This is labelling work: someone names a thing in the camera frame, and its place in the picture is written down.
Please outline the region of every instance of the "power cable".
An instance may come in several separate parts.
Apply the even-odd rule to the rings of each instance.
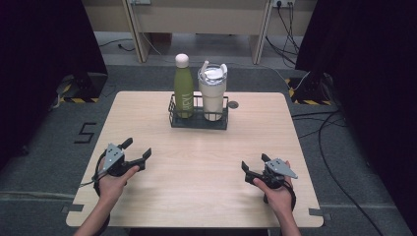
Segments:
[[[293,121],[297,121],[297,120],[317,120],[317,121],[325,121],[325,120],[323,120],[323,119],[312,118],[312,117],[302,117],[302,116],[321,115],[321,114],[331,114],[331,113],[333,113],[333,112],[336,112],[336,111],[325,111],[325,112],[314,112],[314,113],[306,113],[306,114],[297,114],[297,115],[293,115],[293,116],[291,116],[291,118],[292,118],[292,120],[293,120]],[[340,125],[340,124],[337,124],[337,123],[336,123],[337,121],[340,121],[340,120],[342,120],[342,119],[343,119],[343,118],[340,118],[340,119],[338,119],[338,120],[335,120],[335,121],[329,122],[329,124],[326,124],[326,125],[325,125],[325,127],[330,126],[330,125],[335,125],[335,126],[339,126],[339,127],[347,127],[347,125]],[[308,133],[308,134],[305,134],[305,135],[299,136],[299,137],[298,137],[298,139],[299,139],[299,140],[301,140],[301,139],[303,139],[303,138],[306,138],[306,137],[308,137],[308,136],[311,136],[311,135],[313,135],[313,134],[318,133],[318,131],[319,131],[319,130],[316,130],[316,131],[310,132],[310,133]]]
[[[292,32],[292,24],[293,24],[293,20],[294,20],[294,8],[293,8],[292,3],[288,3],[288,7],[289,7],[289,28],[287,27],[287,24],[283,20],[282,15],[280,13],[281,1],[278,1],[277,2],[276,8],[277,8],[277,11],[278,11],[278,15],[279,15],[279,17],[280,17],[280,19],[282,21],[282,24],[283,24],[283,26],[285,28],[285,31],[287,32],[287,37],[285,39],[285,43],[284,43],[283,49],[280,49],[277,46],[273,45],[270,42],[270,40],[269,40],[269,38],[267,36],[266,36],[266,40],[269,43],[269,45],[272,47],[272,49],[278,55],[280,55],[282,57],[282,62],[284,63],[284,65],[287,66],[287,67],[289,67],[289,68],[294,68],[295,62],[285,55],[286,53],[292,54],[292,55],[298,55],[298,50],[299,50],[299,47],[298,47],[297,43],[295,42],[295,39],[294,39],[294,36],[293,36],[293,32]],[[285,50],[288,41],[290,41],[292,43],[292,45],[294,46],[295,53],[294,52],[289,52],[289,51]],[[294,66],[288,65],[287,64],[287,61],[290,62]]]
[[[356,203],[356,201],[346,192],[346,190],[344,190],[344,188],[341,186],[341,184],[338,182],[338,180],[335,178],[335,176],[333,175],[330,167],[328,166],[328,162],[325,158],[325,153],[323,151],[323,147],[322,147],[322,130],[323,127],[326,125],[326,123],[328,122],[328,120],[335,115],[336,113],[338,113],[339,111],[334,111],[332,112],[328,118],[323,122],[322,126],[319,129],[319,149],[320,149],[320,155],[322,157],[322,160],[326,166],[326,169],[328,170],[328,173],[330,175],[330,177],[333,179],[334,183],[336,183],[336,185],[339,187],[339,189],[343,192],[343,194],[354,204],[356,205],[356,207],[363,213],[363,215],[365,215],[365,217],[369,220],[369,222],[372,224],[372,226],[374,226],[374,228],[377,230],[377,232],[379,233],[379,235],[383,236],[383,233],[381,232],[380,228],[375,224],[375,222],[371,219],[371,217],[358,205],[358,203]]]
[[[113,42],[118,42],[118,41],[129,41],[129,40],[133,40],[133,39],[132,39],[132,38],[120,38],[120,39],[116,39],[116,40],[112,40],[112,41],[106,42],[106,43],[104,43],[104,44],[100,44],[100,45],[99,45],[99,47],[106,46],[106,45],[108,45],[108,44],[110,44],[110,43],[113,43]]]
[[[122,44],[118,44],[117,45],[120,49],[123,49],[123,50],[125,50],[125,51],[133,51],[133,50],[135,50],[135,47],[134,48],[132,48],[132,49],[127,49],[127,48],[125,48],[124,46],[122,46]]]

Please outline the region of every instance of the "green bottle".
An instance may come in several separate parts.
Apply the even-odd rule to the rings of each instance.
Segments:
[[[194,85],[186,54],[175,57],[177,66],[174,79],[175,105],[181,118],[189,118],[194,111]]]

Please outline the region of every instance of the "bottle label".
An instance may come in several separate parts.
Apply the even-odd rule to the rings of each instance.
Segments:
[[[191,93],[182,94],[183,110],[193,109],[193,95]]]

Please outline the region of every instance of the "gray carpet floor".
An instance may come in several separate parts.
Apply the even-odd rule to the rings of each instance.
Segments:
[[[12,158],[0,172],[0,235],[72,235],[66,224],[70,206],[120,90],[173,90],[173,67],[107,66],[108,80],[97,103],[61,103],[45,117],[28,147],[29,154]],[[198,68],[192,68],[196,75]],[[302,72],[280,70],[284,78]],[[292,115],[334,111],[334,105],[293,104],[287,87],[270,69],[229,68],[229,91],[282,92]],[[379,235],[370,221],[337,186],[334,178],[384,235],[411,235],[384,184],[369,166],[343,113],[294,117],[294,125],[307,161],[319,204],[325,216],[320,228],[303,228],[303,235]],[[80,135],[84,131],[93,133]],[[128,230],[108,228],[104,235],[128,235]],[[270,230],[278,235],[277,229]]]

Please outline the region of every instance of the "wall outlet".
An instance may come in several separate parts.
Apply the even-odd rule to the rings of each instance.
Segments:
[[[273,1],[272,7],[276,7],[276,4],[278,1],[281,2],[281,8],[289,8],[288,3],[292,3],[292,6],[294,6],[295,4],[295,0],[272,0],[272,1]]]

